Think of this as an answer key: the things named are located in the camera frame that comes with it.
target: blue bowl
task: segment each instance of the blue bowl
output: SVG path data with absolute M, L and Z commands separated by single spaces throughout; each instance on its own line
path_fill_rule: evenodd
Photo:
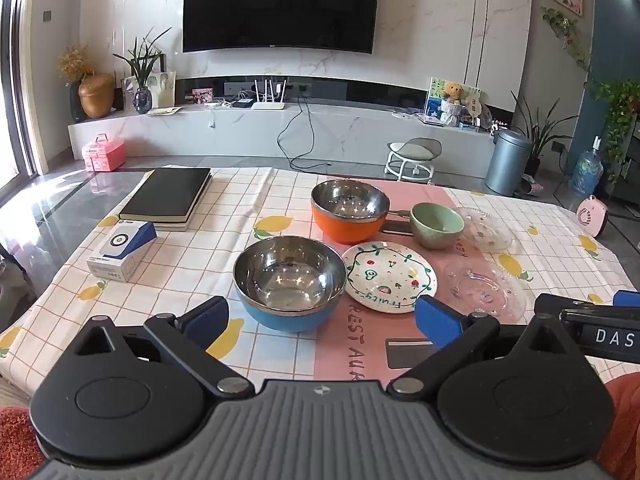
M 329 319 L 329 316 L 331 316 L 331 313 L 335 310 L 339 301 L 339 297 L 335 298 L 326 308 L 318 312 L 306 314 L 305 316 L 278 316 L 277 314 L 270 314 L 259 308 L 255 308 L 246 301 L 242 301 L 242 305 L 244 305 L 249 316 L 253 317 L 258 323 L 273 330 L 278 330 L 279 332 L 308 332 L 309 330 L 314 330 Z
M 306 332 L 325 322 L 346 281 L 340 254 L 299 236 L 261 240 L 234 265 L 234 283 L 247 312 L 281 332 Z

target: black notebook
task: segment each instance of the black notebook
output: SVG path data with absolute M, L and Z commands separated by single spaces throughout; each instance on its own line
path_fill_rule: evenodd
M 124 206 L 120 219 L 184 223 L 209 177 L 209 168 L 158 168 Z

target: television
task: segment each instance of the television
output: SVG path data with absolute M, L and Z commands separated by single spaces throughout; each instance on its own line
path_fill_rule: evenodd
M 300 47 L 371 54 L 377 0 L 184 0 L 184 52 Z

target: small stool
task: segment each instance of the small stool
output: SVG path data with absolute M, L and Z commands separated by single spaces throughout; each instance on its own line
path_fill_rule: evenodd
M 390 142 L 387 146 L 390 151 L 386 160 L 385 173 L 395 175 L 398 180 L 431 183 L 433 178 L 433 164 L 431 164 L 431 161 L 442 154 L 442 144 L 439 140 L 417 137 L 407 142 Z M 392 164 L 398 162 L 394 160 L 394 157 L 400 160 L 400 168 L 398 170 L 392 167 Z M 404 174 L 404 167 L 407 163 L 414 165 L 414 170 L 410 176 Z M 420 170 L 425 171 L 427 176 L 417 176 L 420 174 Z

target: pink storage box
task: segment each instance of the pink storage box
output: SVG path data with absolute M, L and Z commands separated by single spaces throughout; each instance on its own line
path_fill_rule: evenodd
M 124 141 L 109 140 L 106 134 L 100 134 L 95 142 L 82 147 L 82 158 L 87 171 L 113 171 L 124 164 Z

